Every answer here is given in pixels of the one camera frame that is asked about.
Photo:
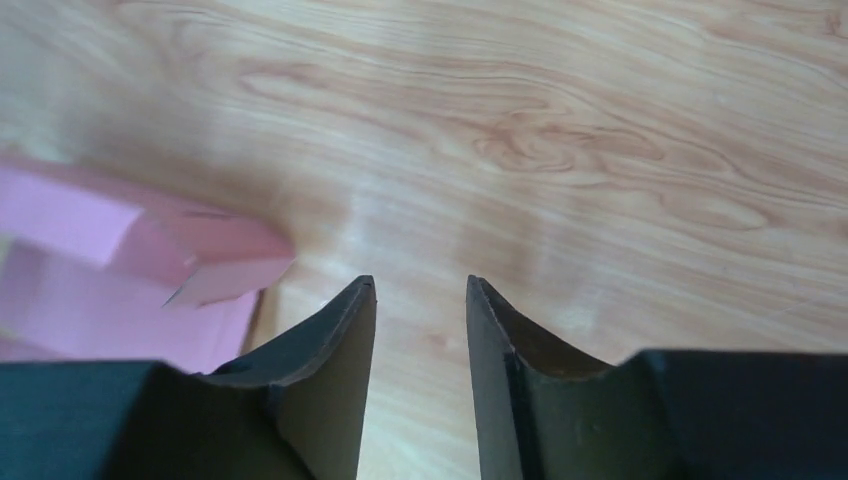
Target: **open pink box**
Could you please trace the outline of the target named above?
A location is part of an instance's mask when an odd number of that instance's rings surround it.
[[[238,356],[294,260],[262,222],[72,165],[0,155],[0,361]]]

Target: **pink cardboard box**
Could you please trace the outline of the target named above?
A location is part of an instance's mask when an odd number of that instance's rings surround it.
[[[72,165],[0,155],[0,361],[237,356],[294,259],[262,222]]]

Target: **pink box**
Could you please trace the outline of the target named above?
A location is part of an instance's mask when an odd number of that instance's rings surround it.
[[[256,219],[9,155],[0,233],[14,238],[0,265],[0,360],[160,358],[211,371],[239,354],[258,290],[294,259]]]

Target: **wooden table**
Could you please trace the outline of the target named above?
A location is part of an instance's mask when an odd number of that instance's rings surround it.
[[[479,477],[469,273],[587,352],[845,351],[845,0],[0,2],[0,145],[375,275],[365,479]]]

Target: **wood grain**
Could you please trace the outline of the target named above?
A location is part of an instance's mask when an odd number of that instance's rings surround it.
[[[469,273],[608,361],[848,349],[846,0],[0,2],[0,144],[263,215],[259,343],[360,273],[361,478],[477,478]]]

